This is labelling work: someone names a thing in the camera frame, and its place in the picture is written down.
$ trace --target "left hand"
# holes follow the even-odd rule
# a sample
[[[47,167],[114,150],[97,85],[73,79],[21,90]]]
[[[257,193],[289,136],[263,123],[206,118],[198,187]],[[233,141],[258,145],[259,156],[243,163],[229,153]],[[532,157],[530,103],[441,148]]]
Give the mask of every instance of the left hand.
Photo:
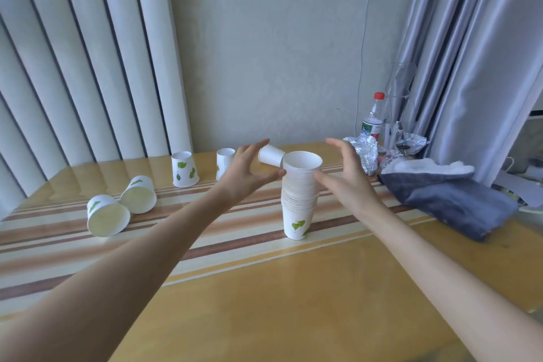
[[[271,173],[251,173],[251,162],[269,141],[269,139],[264,139],[252,145],[239,147],[232,164],[214,186],[216,191],[227,195],[231,205],[241,202],[258,188],[286,175],[285,169],[277,169]]]

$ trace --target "hand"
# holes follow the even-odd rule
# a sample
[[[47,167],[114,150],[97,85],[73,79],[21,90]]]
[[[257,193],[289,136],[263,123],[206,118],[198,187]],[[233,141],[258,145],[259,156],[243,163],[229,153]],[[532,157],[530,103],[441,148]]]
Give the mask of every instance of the hand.
[[[258,188],[265,184],[278,180],[286,175],[285,169],[277,169],[271,173],[251,173],[251,162],[261,148],[269,143],[264,139],[252,145],[238,148],[232,164],[214,186],[218,191],[227,195],[232,206],[245,199]]]
[[[315,180],[330,189],[341,204],[359,220],[362,220],[359,216],[368,213],[368,209],[383,208],[384,204],[371,186],[355,148],[349,142],[339,139],[328,138],[326,143],[341,150],[343,174],[339,178],[317,170],[313,174]]]

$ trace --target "wooden table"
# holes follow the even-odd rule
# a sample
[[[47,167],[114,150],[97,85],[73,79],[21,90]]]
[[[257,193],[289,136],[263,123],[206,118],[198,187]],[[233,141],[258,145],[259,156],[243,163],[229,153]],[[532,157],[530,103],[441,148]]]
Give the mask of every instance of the wooden table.
[[[323,144],[309,150],[340,174]],[[172,185],[169,157],[67,168],[2,222],[0,321],[8,321],[68,276],[144,234],[214,183],[215,154],[195,155],[200,182]],[[255,170],[271,169],[258,162]],[[90,235],[85,204],[119,195],[138,174],[159,196],[112,238]],[[386,205],[425,239],[527,311],[543,304],[543,236],[510,221],[477,244],[374,182]],[[285,238],[280,182],[214,222],[168,277],[115,352],[113,361],[456,361],[458,339],[387,249],[322,190],[308,237]]]

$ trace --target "gray curtain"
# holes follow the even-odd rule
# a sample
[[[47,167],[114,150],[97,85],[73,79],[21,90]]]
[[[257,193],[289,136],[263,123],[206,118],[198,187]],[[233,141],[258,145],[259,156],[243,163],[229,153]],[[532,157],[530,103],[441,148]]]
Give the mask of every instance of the gray curtain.
[[[404,129],[490,184],[543,87],[543,0],[413,0],[397,62],[418,66]]]

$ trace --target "white vertical blind slat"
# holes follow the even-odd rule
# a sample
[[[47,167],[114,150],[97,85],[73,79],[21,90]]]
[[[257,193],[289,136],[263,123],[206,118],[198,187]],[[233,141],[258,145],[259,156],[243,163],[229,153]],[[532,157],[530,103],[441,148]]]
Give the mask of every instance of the white vertical blind slat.
[[[111,33],[104,0],[72,0],[123,159],[142,158],[143,145]]]
[[[51,179],[66,167],[66,161],[3,26],[0,26],[0,93],[46,177]]]
[[[192,150],[170,0],[140,0],[172,153]]]
[[[168,153],[137,0],[107,0],[148,156]]]
[[[45,183],[44,174],[3,100],[0,100],[0,153],[27,195]]]
[[[0,0],[0,13],[71,165],[93,160],[31,0]]]
[[[34,0],[97,161],[119,159],[68,0]]]
[[[8,167],[0,158],[0,217],[7,216],[12,210],[24,202],[25,194],[13,179]]]

